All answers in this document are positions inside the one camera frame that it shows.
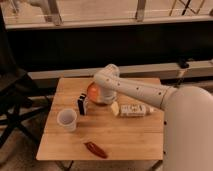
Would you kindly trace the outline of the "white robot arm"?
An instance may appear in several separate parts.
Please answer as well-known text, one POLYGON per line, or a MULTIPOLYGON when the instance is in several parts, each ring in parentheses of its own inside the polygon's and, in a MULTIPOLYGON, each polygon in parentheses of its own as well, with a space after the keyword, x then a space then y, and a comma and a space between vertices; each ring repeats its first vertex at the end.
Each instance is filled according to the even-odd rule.
POLYGON ((114 64, 96 72, 94 82, 106 103, 122 93, 164 111, 163 171, 213 171, 213 94, 125 79, 114 64))

